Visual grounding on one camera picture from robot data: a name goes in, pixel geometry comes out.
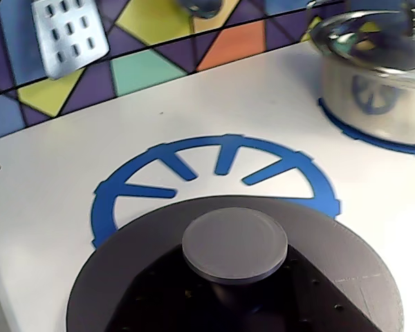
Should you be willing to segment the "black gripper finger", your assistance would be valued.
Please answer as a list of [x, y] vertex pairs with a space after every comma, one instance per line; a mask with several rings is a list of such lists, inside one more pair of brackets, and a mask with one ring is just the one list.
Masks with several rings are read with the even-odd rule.
[[229, 317], [180, 246], [144, 269], [113, 314], [114, 331], [228, 331]]
[[294, 247], [255, 284], [249, 331], [365, 332], [379, 328]]

